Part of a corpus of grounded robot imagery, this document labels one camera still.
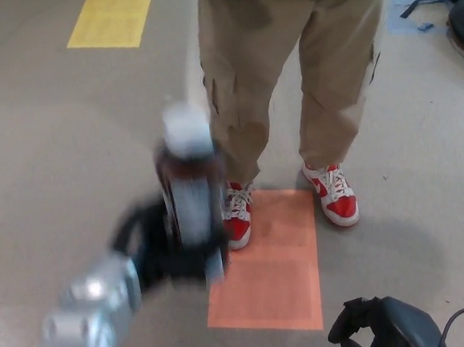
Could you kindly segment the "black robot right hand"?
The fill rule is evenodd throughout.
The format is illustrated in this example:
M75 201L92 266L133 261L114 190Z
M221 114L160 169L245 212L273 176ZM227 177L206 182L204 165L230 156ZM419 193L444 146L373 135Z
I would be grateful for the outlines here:
M393 297L346 301L328 341L340 347L363 347L352 339L361 329L371 329L370 347L441 347L442 333L432 317Z

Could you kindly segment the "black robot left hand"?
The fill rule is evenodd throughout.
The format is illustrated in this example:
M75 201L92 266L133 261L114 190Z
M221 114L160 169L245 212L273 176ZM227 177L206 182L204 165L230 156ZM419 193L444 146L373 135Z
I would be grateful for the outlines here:
M128 209L115 232L111 249L131 258L141 293L149 293L166 280L204 285L216 254L228 259L229 234L218 228L202 244L184 246L169 232L164 199L156 195Z

